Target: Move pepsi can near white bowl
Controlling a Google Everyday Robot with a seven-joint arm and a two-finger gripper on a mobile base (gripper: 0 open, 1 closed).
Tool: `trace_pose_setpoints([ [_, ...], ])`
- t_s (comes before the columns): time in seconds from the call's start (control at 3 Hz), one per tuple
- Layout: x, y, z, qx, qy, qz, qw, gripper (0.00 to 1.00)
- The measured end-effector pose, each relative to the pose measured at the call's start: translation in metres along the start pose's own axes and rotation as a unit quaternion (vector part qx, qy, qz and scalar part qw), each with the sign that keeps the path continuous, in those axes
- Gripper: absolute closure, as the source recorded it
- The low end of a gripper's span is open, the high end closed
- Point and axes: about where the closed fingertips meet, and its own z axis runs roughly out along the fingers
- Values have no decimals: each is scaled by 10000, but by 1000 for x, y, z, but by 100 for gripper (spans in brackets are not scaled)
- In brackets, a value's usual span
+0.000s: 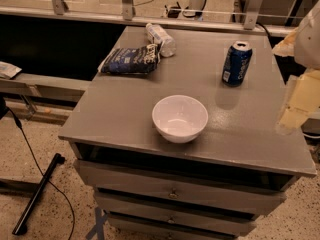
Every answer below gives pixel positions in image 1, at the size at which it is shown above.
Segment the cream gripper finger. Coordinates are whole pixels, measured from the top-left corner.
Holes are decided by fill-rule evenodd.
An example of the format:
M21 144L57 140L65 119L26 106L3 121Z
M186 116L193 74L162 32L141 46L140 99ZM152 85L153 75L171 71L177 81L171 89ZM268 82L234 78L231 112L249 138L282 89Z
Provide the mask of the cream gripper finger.
M272 53L280 57L294 56L297 29L292 30L282 41L276 44Z
M320 71L307 68L299 77L291 75L280 109L276 130L291 134L320 107Z

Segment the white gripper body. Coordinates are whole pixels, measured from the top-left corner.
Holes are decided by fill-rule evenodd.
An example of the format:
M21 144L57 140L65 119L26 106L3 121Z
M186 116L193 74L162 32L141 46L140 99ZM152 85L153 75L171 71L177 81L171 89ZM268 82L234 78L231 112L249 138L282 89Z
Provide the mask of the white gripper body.
M300 22L294 46L295 62L306 68L320 68L320 1Z

